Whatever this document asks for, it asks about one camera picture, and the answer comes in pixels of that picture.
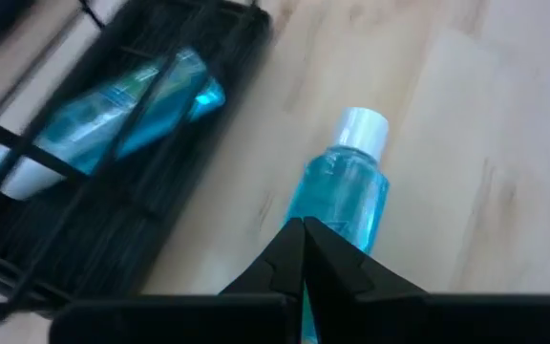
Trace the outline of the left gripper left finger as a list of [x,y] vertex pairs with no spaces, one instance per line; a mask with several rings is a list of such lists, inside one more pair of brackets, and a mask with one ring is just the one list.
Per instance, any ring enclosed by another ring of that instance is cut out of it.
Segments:
[[218,294],[143,295],[72,303],[49,330],[52,343],[297,343],[305,227],[286,223]]

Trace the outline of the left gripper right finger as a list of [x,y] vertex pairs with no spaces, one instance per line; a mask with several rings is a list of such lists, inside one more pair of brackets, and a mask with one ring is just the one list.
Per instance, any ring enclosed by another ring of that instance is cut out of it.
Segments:
[[550,295],[430,293],[315,218],[306,282],[323,343],[550,343]]

